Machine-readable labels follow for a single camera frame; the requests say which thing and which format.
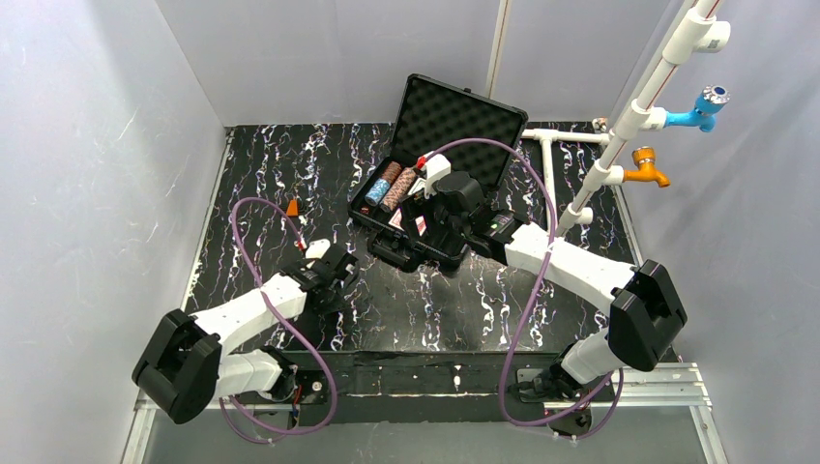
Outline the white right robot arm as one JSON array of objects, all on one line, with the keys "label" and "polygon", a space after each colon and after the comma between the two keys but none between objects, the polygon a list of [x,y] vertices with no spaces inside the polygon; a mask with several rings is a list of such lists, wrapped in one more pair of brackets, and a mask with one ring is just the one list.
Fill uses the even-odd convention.
[{"label": "white right robot arm", "polygon": [[573,292],[609,325],[572,343],[538,376],[512,390],[527,400],[574,397],[603,374],[652,371],[688,320],[667,269],[613,261],[549,234],[526,216],[496,209],[479,183],[456,171],[404,197],[402,226],[413,240],[455,238],[482,257]]}]

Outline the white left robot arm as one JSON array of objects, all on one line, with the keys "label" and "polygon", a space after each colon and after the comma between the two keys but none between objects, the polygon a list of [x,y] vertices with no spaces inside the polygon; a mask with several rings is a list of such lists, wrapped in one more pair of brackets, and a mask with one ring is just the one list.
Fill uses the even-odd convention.
[{"label": "white left robot arm", "polygon": [[239,347],[305,311],[339,311],[358,272],[357,258],[344,246],[320,240],[259,288],[193,314],[174,309],[159,321],[132,381],[176,424],[241,393],[287,401],[297,389],[297,364],[275,348],[241,353]]}]

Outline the black poker set case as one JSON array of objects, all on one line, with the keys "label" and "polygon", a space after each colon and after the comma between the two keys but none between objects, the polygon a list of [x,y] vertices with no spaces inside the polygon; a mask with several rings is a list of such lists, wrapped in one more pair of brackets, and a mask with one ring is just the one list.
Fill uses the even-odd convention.
[{"label": "black poker set case", "polygon": [[526,219],[493,201],[527,122],[517,107],[409,75],[387,153],[348,205],[368,252],[403,272],[456,269],[468,250],[505,262]]}]

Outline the orange black chip stack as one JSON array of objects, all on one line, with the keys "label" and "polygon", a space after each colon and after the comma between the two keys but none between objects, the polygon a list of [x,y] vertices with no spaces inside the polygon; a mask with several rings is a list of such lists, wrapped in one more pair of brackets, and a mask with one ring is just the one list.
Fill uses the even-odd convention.
[{"label": "orange black chip stack", "polygon": [[391,161],[382,172],[380,179],[386,181],[389,185],[392,185],[401,174],[402,170],[403,166],[400,163]]}]

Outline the light blue chip stack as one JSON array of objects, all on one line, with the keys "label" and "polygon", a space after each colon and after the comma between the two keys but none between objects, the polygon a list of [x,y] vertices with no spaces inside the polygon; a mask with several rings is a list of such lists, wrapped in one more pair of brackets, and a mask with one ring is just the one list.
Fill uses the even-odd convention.
[{"label": "light blue chip stack", "polygon": [[391,181],[383,178],[377,179],[365,195],[366,204],[371,207],[378,206],[391,186]]}]

